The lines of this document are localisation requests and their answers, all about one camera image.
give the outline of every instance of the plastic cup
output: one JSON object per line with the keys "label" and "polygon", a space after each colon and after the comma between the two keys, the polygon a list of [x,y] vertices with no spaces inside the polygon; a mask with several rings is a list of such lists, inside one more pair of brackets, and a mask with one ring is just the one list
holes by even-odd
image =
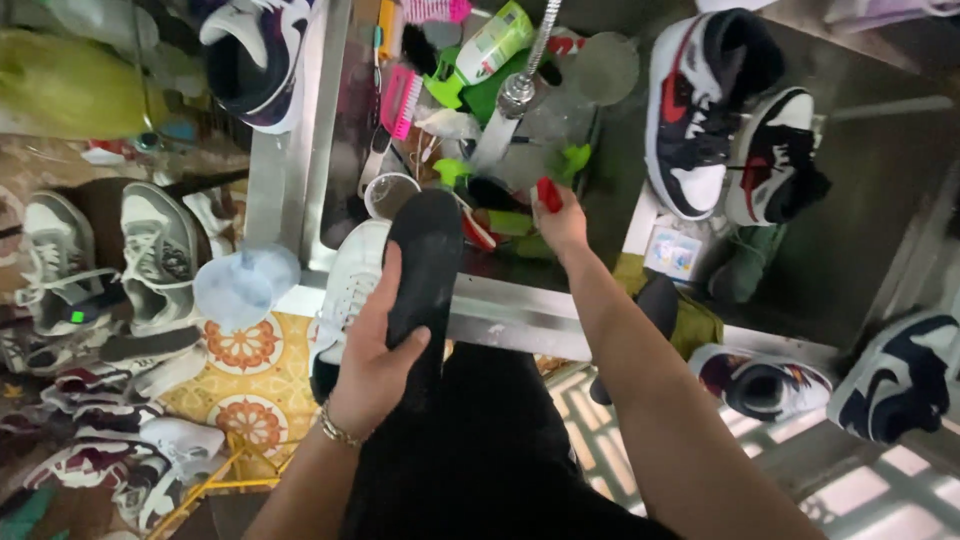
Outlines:
{"label": "plastic cup", "polygon": [[640,55],[632,41],[603,32],[584,43],[573,62],[573,79],[584,97],[600,106],[630,94],[640,76]]}
{"label": "plastic cup", "polygon": [[384,173],[367,186],[364,206],[371,217],[393,220],[406,202],[420,192],[420,184],[402,173]]}
{"label": "plastic cup", "polygon": [[223,331],[238,331],[262,321],[299,282],[297,256],[267,244],[205,264],[193,281],[193,296],[204,317]]}

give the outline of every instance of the person's left hand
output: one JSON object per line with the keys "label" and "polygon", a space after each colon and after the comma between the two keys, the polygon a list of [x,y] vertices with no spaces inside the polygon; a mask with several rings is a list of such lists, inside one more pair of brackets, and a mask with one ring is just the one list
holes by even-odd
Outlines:
{"label": "person's left hand", "polygon": [[347,345],[337,385],[330,394],[327,415],[337,428],[365,440],[403,397],[407,373],[430,342],[430,330],[414,330],[390,351],[387,313],[400,285],[400,247],[387,244],[383,276],[347,330]]}

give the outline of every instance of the gold bracelet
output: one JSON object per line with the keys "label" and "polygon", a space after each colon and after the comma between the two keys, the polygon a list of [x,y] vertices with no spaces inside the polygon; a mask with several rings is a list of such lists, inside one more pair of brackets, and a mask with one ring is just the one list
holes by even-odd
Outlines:
{"label": "gold bracelet", "polygon": [[351,448],[359,448],[363,444],[363,441],[360,439],[355,439],[349,435],[346,431],[337,428],[333,422],[330,421],[329,413],[327,412],[330,407],[330,398],[327,398],[324,401],[324,404],[321,405],[320,409],[320,423],[324,428],[324,434],[327,437],[339,442],[344,443]]}

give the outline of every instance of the red nike swoosh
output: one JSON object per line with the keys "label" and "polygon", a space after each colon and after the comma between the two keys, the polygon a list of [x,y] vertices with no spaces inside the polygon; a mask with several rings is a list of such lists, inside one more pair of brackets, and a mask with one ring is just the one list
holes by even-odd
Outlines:
{"label": "red nike swoosh", "polygon": [[757,168],[766,166],[767,160],[764,158],[748,159],[747,165],[743,168],[743,180],[740,181],[740,187],[743,188],[744,195],[747,197],[747,213],[750,214],[750,219],[754,221],[759,221],[754,215],[754,189],[760,185],[760,183],[756,181],[754,171]]}
{"label": "red nike swoosh", "polygon": [[686,29],[686,34],[684,34],[684,39],[680,42],[680,48],[677,50],[677,56],[673,59],[673,65],[670,66],[670,74],[666,76],[666,80],[663,81],[663,106],[660,108],[660,111],[663,114],[663,119],[668,123],[673,124],[679,122],[681,118],[686,114],[686,105],[678,106],[674,100],[676,96],[677,88],[677,76],[680,75],[680,58],[684,55],[684,49],[686,45],[690,42],[690,36],[693,35],[693,30],[697,28],[697,24],[700,22],[700,19],[703,18],[703,15],[698,16],[693,24],[690,25],[690,28]]}

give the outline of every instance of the hand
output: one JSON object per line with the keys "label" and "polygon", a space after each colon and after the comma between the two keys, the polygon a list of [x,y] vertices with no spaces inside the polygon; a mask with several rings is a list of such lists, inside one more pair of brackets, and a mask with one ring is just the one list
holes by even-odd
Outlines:
{"label": "hand", "polygon": [[565,260],[581,249],[589,249],[587,245],[587,217],[577,202],[577,196],[562,185],[557,185],[564,207],[557,213],[550,213],[540,201],[534,203],[534,212],[540,222],[540,234],[553,249],[553,252],[565,264]]}
{"label": "hand", "polygon": [[330,421],[362,440],[400,402],[410,366],[430,341],[430,330],[419,327],[392,351],[385,345],[387,313],[394,306],[400,285],[400,257],[396,242],[388,243],[383,276],[347,330],[340,376],[330,394]]}

